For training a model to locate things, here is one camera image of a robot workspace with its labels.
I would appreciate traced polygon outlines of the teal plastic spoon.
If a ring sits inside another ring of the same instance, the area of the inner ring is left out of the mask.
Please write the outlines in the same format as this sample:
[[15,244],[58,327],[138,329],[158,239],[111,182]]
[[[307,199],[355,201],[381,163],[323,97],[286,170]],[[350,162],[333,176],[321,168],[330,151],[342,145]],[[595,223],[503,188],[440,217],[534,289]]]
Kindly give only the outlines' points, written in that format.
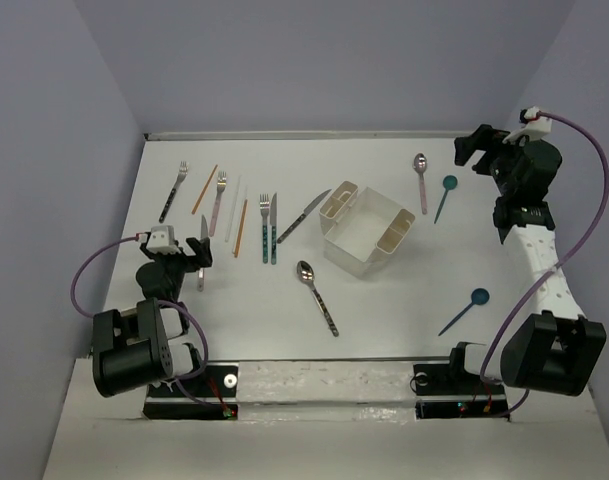
[[473,307],[483,306],[490,300],[490,293],[485,288],[476,288],[471,292],[470,302],[465,306],[452,320],[450,320],[438,333],[442,336],[450,328],[452,328],[458,321],[462,319]]
[[458,178],[454,175],[447,175],[442,180],[442,186],[443,194],[434,217],[434,224],[436,224],[440,218],[449,192],[457,188]]

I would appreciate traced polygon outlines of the pink-handled spoon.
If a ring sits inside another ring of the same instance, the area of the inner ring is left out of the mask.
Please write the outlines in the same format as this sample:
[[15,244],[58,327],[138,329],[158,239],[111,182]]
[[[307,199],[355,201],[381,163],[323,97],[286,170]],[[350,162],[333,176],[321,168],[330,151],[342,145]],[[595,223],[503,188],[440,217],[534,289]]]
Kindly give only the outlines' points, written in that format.
[[418,153],[415,156],[415,158],[413,160],[413,169],[418,175],[421,212],[423,215],[426,215],[428,213],[426,186],[425,186],[425,172],[427,170],[427,159],[423,153]]

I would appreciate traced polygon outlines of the pink-handled fork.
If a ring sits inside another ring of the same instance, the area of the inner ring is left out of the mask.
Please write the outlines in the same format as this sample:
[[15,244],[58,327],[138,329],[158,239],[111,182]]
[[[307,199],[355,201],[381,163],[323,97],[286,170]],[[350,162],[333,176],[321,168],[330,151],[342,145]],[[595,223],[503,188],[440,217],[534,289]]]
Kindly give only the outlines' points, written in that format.
[[221,200],[222,200],[223,193],[226,189],[226,186],[227,186],[227,174],[225,171],[221,170],[218,172],[218,176],[217,176],[216,196],[215,196],[215,200],[214,200],[214,204],[213,204],[211,221],[209,224],[208,234],[210,237],[213,237],[216,232]]

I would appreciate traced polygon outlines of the black-handled fork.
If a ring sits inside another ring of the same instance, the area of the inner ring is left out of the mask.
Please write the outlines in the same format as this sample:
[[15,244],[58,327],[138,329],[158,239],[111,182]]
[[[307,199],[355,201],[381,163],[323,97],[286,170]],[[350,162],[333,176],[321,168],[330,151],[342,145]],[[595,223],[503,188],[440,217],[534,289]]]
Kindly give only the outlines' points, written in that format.
[[165,221],[165,219],[166,219],[166,217],[168,215],[168,212],[169,212],[169,210],[171,208],[171,205],[172,205],[172,203],[173,203],[173,201],[175,199],[175,196],[176,196],[176,194],[177,194],[181,184],[185,180],[185,178],[186,178],[186,176],[188,174],[188,171],[189,171],[189,165],[188,165],[188,163],[186,161],[182,161],[180,163],[180,165],[179,165],[178,174],[177,174],[175,183],[174,183],[173,187],[171,188],[171,190],[169,192],[169,195],[168,195],[168,197],[167,197],[167,199],[165,201],[164,207],[163,207],[163,209],[162,209],[162,211],[160,213],[160,216],[158,218],[158,222],[160,224],[162,224]]

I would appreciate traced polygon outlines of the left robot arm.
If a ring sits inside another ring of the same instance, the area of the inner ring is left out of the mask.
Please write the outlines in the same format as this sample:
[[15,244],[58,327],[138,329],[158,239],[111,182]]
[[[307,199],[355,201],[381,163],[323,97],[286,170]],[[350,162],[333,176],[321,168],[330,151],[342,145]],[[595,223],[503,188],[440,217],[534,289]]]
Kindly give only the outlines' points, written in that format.
[[149,259],[135,275],[144,299],[130,310],[92,318],[93,380],[104,397],[168,381],[193,395],[205,383],[208,341],[179,295],[186,274],[213,265],[210,238],[188,238],[191,255],[175,240],[150,247],[152,240],[152,232],[123,240],[136,241]]

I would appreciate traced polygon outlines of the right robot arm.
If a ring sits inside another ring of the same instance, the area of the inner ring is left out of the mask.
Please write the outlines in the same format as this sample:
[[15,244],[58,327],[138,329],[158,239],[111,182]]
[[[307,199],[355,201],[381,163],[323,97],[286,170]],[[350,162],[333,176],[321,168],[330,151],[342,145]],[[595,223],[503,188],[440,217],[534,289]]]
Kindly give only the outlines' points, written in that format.
[[544,117],[514,132],[482,124],[454,141],[458,166],[482,154],[472,169],[498,188],[493,224],[525,289],[490,344],[460,342],[452,349],[444,379],[454,391],[466,392],[481,379],[578,396],[606,343],[604,326],[587,318],[570,291],[562,266],[571,256],[556,250],[545,197],[562,155],[544,139],[551,123]]

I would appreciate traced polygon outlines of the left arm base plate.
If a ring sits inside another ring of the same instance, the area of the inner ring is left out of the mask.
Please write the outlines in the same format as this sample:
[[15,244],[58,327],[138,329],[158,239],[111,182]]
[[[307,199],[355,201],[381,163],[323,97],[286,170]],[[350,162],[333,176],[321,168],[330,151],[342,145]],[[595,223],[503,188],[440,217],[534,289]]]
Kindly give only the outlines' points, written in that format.
[[147,388],[143,416],[149,420],[232,421],[238,418],[239,364],[211,363],[199,377]]

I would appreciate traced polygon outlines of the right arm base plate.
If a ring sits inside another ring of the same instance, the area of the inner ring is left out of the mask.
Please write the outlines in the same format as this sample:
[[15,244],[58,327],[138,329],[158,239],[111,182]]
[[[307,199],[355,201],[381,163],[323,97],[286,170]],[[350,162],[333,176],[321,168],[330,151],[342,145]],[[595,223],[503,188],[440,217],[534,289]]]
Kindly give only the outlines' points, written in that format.
[[503,386],[455,374],[447,363],[414,364],[409,387],[418,420],[487,418],[509,409]]

